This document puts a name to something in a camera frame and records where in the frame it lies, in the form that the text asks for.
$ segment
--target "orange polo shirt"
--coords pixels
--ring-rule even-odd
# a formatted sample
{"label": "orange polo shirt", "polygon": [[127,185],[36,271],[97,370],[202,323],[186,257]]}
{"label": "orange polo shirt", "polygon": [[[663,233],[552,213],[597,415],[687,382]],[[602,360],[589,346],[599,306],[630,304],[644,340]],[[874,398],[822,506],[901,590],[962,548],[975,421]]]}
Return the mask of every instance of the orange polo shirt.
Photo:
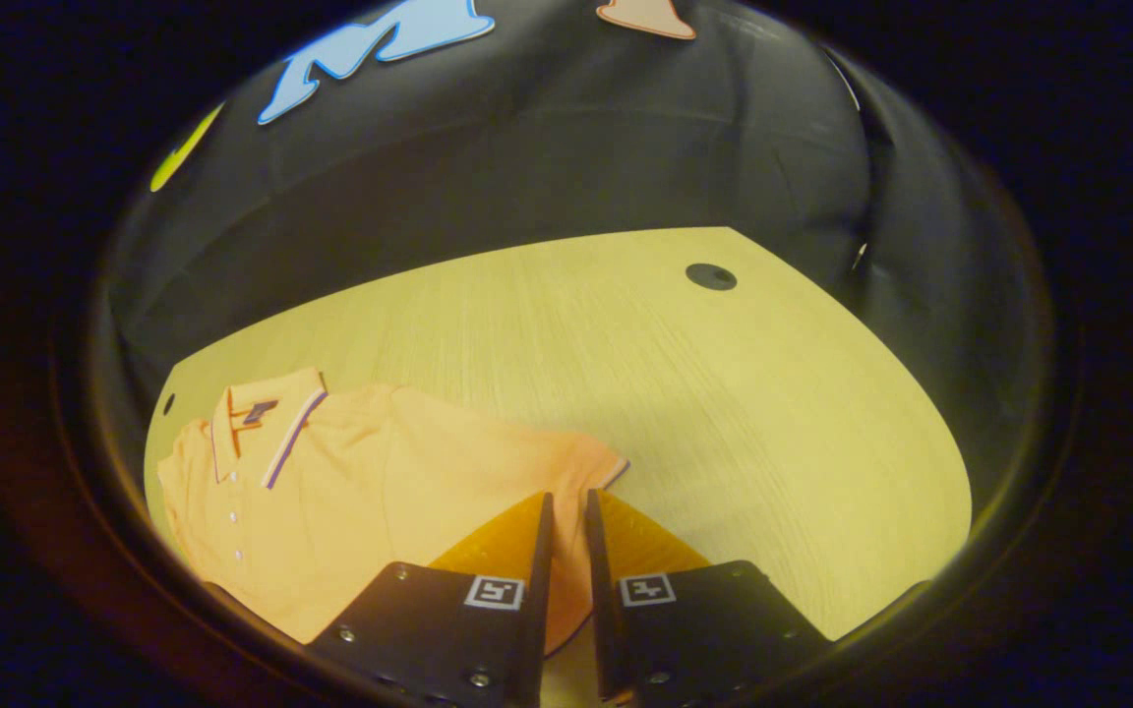
{"label": "orange polo shirt", "polygon": [[392,561],[428,564],[530,494],[554,495],[545,648],[593,611],[581,510],[627,461],[406,386],[327,394],[316,369],[225,389],[157,475],[202,581],[308,642]]}

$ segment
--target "wooden table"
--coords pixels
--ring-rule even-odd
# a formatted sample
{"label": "wooden table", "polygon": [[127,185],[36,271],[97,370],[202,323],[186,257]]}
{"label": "wooden table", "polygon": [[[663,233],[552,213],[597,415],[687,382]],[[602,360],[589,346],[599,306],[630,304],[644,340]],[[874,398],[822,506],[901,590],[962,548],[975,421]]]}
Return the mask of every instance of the wooden table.
{"label": "wooden table", "polygon": [[[691,264],[727,268],[710,290]],[[750,560],[837,639],[962,546],[970,487],[903,364],[821,288],[729,228],[536,242],[352,287],[172,369],[156,463],[227,385],[318,367],[330,391],[403,383],[632,460],[612,492],[713,562]],[[176,393],[170,415],[163,399]],[[597,702],[593,628],[545,667],[544,705]]]}

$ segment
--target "blue cutout letter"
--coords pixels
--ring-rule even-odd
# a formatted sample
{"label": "blue cutout letter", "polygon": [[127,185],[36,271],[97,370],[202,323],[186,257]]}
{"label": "blue cutout letter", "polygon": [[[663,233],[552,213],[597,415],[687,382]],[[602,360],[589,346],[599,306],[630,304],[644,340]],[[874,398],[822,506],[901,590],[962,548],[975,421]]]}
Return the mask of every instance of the blue cutout letter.
{"label": "blue cutout letter", "polygon": [[261,125],[273,121],[304,103],[317,89],[317,79],[309,78],[314,63],[337,79],[352,76],[369,50],[392,27],[397,28],[395,35],[375,56],[381,62],[394,62],[428,49],[471,40],[491,32],[495,23],[493,18],[475,14],[474,0],[406,0],[372,26],[339,27],[287,59],[287,70],[282,71],[273,101],[261,111],[257,121]]}

